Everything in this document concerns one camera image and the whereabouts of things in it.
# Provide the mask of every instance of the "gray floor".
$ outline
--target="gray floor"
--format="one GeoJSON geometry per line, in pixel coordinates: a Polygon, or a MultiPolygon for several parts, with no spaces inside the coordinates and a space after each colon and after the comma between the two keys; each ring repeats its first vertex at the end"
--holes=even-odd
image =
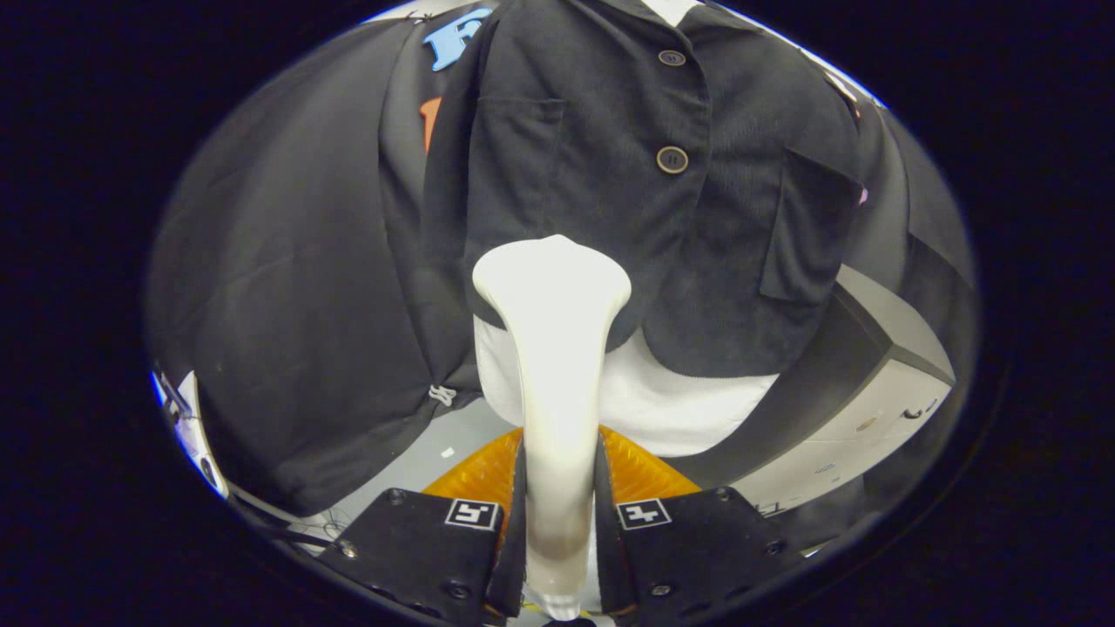
{"type": "Polygon", "coordinates": [[[474,401],[463,409],[434,419],[409,448],[332,510],[355,519],[387,489],[420,492],[468,455],[514,428],[483,398],[474,401]]]}

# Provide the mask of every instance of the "white handle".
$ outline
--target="white handle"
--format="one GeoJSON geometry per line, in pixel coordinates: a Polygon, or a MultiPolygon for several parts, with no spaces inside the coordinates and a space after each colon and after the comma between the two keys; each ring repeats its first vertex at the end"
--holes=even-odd
{"type": "Polygon", "coordinates": [[[515,341],[526,455],[526,582],[559,620],[580,614],[600,426],[600,372],[627,272],[563,235],[488,251],[477,292],[515,341]]]}

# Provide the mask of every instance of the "black cloth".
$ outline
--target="black cloth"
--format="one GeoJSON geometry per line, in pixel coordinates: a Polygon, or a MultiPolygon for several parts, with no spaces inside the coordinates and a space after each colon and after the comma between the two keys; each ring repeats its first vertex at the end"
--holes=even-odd
{"type": "Polygon", "coordinates": [[[174,383],[196,373],[224,475],[290,513],[403,453],[447,409],[432,385],[454,407],[478,393],[463,297],[408,262],[397,184],[421,176],[419,107],[442,90],[423,40],[462,12],[360,26],[266,83],[195,155],[154,242],[153,357],[174,383]]]}
{"type": "Polygon", "coordinates": [[[511,0],[453,68],[426,165],[424,253],[564,234],[631,277],[607,350],[642,326],[690,376],[784,372],[824,314],[862,186],[855,116],[784,41],[708,3],[511,0]],[[680,66],[659,58],[685,56],[680,66]],[[680,174],[662,147],[688,155],[680,174]]]}

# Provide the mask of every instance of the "collar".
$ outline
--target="collar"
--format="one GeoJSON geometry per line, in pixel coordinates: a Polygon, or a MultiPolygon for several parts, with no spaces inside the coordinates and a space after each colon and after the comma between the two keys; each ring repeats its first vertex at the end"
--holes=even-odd
{"type": "Polygon", "coordinates": [[[622,11],[631,17],[639,18],[641,20],[651,21],[659,26],[663,26],[671,30],[681,30],[681,27],[698,26],[698,27],[723,27],[730,28],[735,30],[743,31],[758,31],[754,25],[750,25],[739,16],[736,16],[731,11],[725,9],[720,4],[712,2],[710,0],[697,0],[704,6],[694,7],[689,10],[681,22],[678,23],[677,28],[671,27],[663,20],[658,13],[656,13],[650,7],[643,4],[640,0],[586,0],[589,2],[603,2],[609,7],[615,9],[617,11],[622,11]]]}

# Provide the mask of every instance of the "white plastic object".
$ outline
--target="white plastic object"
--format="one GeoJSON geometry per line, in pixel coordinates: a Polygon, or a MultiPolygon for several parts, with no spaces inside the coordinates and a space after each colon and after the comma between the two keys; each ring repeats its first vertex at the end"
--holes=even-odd
{"type": "Polygon", "coordinates": [[[453,407],[453,399],[457,397],[457,390],[442,385],[429,386],[429,397],[440,401],[446,407],[453,407]]]}
{"type": "Polygon", "coordinates": [[[192,412],[183,408],[184,411],[182,412],[178,422],[174,425],[175,434],[177,434],[178,441],[182,442],[182,446],[190,456],[190,461],[197,466],[197,472],[202,473],[205,481],[217,494],[221,495],[222,499],[227,499],[229,485],[225,483],[224,476],[217,469],[216,461],[213,460],[213,453],[210,450],[209,440],[205,437],[205,428],[202,426],[201,403],[198,402],[197,394],[197,377],[194,375],[193,370],[191,370],[190,374],[186,375],[186,378],[182,380],[182,385],[178,386],[178,394],[182,396],[182,399],[190,405],[192,412]]]}
{"type": "Polygon", "coordinates": [[[697,0],[642,0],[642,3],[675,28],[681,23],[681,18],[686,17],[689,9],[701,4],[697,0]]]}
{"type": "Polygon", "coordinates": [[[473,283],[515,340],[526,455],[526,585],[558,620],[580,614],[600,426],[600,373],[631,281],[564,235],[497,247],[473,283]]]}

